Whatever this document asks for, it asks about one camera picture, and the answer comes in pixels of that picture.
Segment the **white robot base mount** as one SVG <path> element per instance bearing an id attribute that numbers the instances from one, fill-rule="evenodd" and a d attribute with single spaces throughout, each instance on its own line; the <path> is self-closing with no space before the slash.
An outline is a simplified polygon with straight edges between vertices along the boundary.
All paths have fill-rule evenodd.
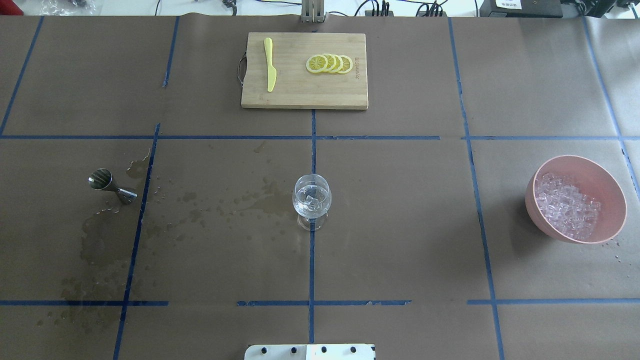
<path id="1" fill-rule="evenodd" d="M 245 360 L 375 360 L 374 344 L 254 344 L 247 347 Z"/>

